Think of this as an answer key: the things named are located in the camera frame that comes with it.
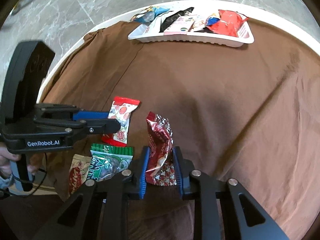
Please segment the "grey sleeved left forearm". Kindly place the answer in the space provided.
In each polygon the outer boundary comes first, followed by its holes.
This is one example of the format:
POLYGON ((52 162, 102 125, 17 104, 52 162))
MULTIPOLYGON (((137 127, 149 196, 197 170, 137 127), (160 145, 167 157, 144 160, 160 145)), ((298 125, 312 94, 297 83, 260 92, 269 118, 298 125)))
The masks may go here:
POLYGON ((14 178, 12 174, 8 177, 4 177, 2 174, 0 175, 0 189, 1 190, 6 190, 9 188, 11 185, 14 184, 14 178))

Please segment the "person's left hand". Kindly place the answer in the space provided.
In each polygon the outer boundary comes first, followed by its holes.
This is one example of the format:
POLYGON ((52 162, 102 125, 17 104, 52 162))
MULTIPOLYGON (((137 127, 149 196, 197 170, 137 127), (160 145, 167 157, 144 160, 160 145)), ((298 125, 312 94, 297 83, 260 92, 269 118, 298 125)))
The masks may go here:
MULTIPOLYGON (((20 160, 20 155, 15 155, 10 153, 7 150, 6 145, 1 142, 1 177, 3 179, 7 179, 11 176, 11 166, 10 162, 16 162, 20 160)), ((44 154, 43 153, 36 153, 32 155, 29 159, 29 164, 27 165, 27 170, 34 175, 41 167, 42 160, 43 160, 44 154)))

